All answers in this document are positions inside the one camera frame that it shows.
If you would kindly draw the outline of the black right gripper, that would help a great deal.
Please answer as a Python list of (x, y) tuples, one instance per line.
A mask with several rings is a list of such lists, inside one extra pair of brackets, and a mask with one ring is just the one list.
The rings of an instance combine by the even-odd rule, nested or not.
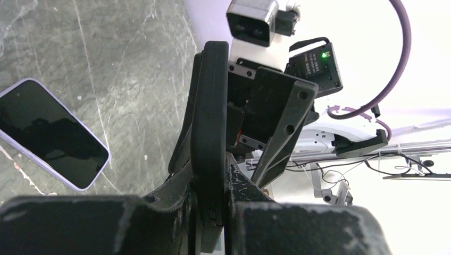
[[(202, 54), (194, 56), (182, 128), (168, 171), (177, 174), (190, 159), (191, 124)], [(252, 181), (263, 188), (279, 177), (313, 106), (319, 85), (245, 59), (229, 64), (227, 150), (248, 159), (263, 151)]]

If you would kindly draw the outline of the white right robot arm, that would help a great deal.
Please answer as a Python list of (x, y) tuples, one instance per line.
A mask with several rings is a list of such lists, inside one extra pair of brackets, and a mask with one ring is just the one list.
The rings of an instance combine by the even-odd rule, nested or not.
[(355, 158), (391, 139), (377, 106), (371, 107), (371, 114), (356, 113), (345, 120), (331, 116), (341, 110), (338, 105), (315, 109), (316, 99), (343, 87), (326, 37), (291, 43), (278, 35), (270, 47), (233, 39), (225, 69), (223, 144), (241, 162), (261, 152), (251, 178), (260, 188), (285, 171), (292, 155)]

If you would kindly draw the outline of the black phone case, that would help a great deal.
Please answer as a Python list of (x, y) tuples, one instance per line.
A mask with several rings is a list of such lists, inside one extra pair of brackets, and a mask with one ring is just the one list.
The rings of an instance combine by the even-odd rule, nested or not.
[(204, 46), (191, 125), (191, 166), (205, 253), (214, 251), (223, 227), (228, 49), (225, 41), (208, 41)]

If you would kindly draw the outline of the black smartphone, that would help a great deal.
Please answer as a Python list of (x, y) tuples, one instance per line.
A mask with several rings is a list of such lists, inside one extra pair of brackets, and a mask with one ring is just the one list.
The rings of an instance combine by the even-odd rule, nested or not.
[(32, 78), (1, 92), (1, 137), (76, 191), (91, 187), (110, 159), (100, 139)]

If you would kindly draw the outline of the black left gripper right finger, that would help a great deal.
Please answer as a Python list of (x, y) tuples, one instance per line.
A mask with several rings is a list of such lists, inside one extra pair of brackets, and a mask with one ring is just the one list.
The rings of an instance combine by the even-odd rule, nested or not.
[(278, 203), (227, 155), (226, 254), (391, 254), (376, 218), (365, 208)]

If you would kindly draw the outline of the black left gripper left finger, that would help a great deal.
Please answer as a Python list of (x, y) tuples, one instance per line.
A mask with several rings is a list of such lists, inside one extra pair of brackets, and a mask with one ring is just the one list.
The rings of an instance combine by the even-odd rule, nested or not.
[(194, 254), (192, 173), (146, 197), (21, 196), (1, 207), (1, 254)]

